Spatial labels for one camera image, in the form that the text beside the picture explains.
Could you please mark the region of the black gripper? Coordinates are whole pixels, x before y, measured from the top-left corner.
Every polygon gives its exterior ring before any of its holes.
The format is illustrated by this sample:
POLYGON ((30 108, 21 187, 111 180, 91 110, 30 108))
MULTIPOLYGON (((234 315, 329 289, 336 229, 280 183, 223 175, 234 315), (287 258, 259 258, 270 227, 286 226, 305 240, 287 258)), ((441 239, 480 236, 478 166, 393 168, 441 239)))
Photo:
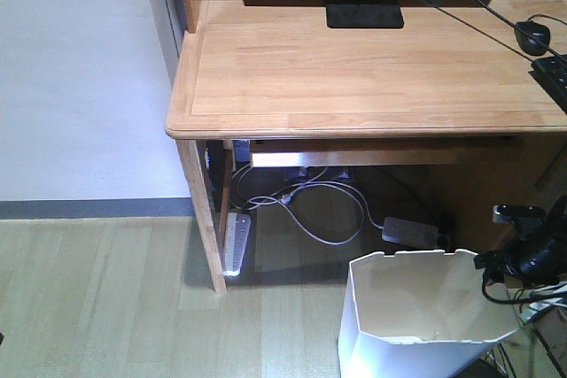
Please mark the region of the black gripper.
POLYGON ((473 262, 492 282, 503 282, 507 275, 523 283, 558 283, 566 273, 566 242, 543 236, 515 240, 504 249, 476 255, 473 262))

